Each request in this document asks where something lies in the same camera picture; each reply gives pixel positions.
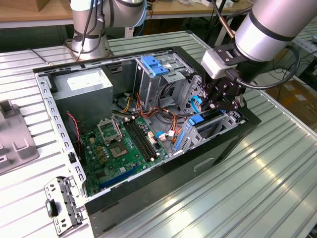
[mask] blue pcie slot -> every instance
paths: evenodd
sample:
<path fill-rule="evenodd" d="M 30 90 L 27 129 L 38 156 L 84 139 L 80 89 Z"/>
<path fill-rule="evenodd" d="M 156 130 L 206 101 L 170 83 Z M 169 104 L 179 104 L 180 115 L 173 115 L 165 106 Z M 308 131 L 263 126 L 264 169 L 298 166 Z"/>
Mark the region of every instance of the blue pcie slot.
<path fill-rule="evenodd" d="M 131 170 L 127 171 L 127 172 L 124 172 L 123 174 L 118 175 L 117 177 L 114 177 L 114 178 L 112 178 L 112 179 L 100 184 L 99 185 L 99 189 L 102 189 L 102 188 L 105 188 L 105 187 L 109 187 L 109 186 L 115 184 L 116 182 L 133 175 L 134 171 L 137 168 L 138 168 L 138 166 L 134 167 L 133 169 L 131 169 Z"/>

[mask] power cable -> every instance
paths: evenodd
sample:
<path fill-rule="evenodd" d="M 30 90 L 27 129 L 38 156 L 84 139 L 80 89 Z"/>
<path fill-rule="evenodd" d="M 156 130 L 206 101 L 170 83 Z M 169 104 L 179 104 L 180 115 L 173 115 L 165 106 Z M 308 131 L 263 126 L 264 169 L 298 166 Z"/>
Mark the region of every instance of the power cable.
<path fill-rule="evenodd" d="M 286 83 L 288 80 L 290 80 L 296 74 L 298 67 L 300 65 L 300 62 L 301 62 L 301 58 L 299 56 L 299 53 L 293 46 L 286 46 L 286 48 L 289 49 L 290 51 L 292 51 L 292 53 L 294 54 L 294 56 L 295 56 L 294 65 L 295 66 L 292 68 L 291 72 L 285 78 L 283 78 L 281 81 L 274 83 L 274 84 L 271 84 L 271 85 L 268 85 L 268 86 L 255 86 L 255 85 L 246 83 L 246 82 L 242 81 L 241 79 L 236 80 L 236 82 L 243 87 L 256 89 L 256 90 L 266 90 L 266 89 L 280 86 L 283 83 Z"/>

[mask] aluminum extrusion table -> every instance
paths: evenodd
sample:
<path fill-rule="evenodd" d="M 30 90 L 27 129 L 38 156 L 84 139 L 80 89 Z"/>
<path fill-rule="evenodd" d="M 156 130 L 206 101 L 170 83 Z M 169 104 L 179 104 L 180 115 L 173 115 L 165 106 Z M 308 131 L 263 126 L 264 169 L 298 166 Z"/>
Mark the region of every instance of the aluminum extrusion table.
<path fill-rule="evenodd" d="M 298 34 L 293 40 L 295 44 L 307 50 L 309 53 L 314 52 L 317 57 L 317 43 L 312 40 L 313 36 L 317 35 L 317 19 L 313 20 L 304 30 Z"/>
<path fill-rule="evenodd" d="M 200 61 L 208 47 L 186 32 L 109 41 L 116 54 L 182 46 Z M 63 47 L 38 49 L 54 64 Z M 32 73 L 29 51 L 0 54 L 0 100 L 19 105 L 40 157 L 0 177 L 0 237 L 55 238 L 43 185 L 67 175 Z M 105 234 L 123 237 L 305 237 L 317 222 L 317 136 L 270 96 L 244 94 L 262 123 L 229 158 Z M 66 235 L 90 238 L 88 224 Z"/>

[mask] red cable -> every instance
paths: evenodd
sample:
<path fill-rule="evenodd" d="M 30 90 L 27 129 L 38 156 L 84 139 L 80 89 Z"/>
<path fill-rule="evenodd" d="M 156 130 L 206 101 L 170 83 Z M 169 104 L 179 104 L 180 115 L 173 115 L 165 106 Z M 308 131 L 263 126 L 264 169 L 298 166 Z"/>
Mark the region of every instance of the red cable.
<path fill-rule="evenodd" d="M 78 152 L 80 152 L 80 136 L 79 136 L 79 129 L 78 129 L 78 124 L 76 119 L 72 116 L 72 114 L 70 113 L 66 113 L 68 116 L 70 116 L 70 118 L 73 119 L 75 126 L 76 126 L 76 130 L 77 130 L 77 139 L 78 139 Z"/>

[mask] cardboard box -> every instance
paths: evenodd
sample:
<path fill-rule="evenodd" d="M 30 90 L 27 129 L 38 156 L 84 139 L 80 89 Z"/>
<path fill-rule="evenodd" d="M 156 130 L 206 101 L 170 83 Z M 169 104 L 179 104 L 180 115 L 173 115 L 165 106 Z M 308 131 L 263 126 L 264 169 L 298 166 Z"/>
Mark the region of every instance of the cardboard box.
<path fill-rule="evenodd" d="M 0 5 L 29 11 L 40 11 L 49 0 L 0 0 Z"/>
<path fill-rule="evenodd" d="M 266 92 L 311 129 L 317 128 L 317 96 L 300 82 L 288 81 Z"/>

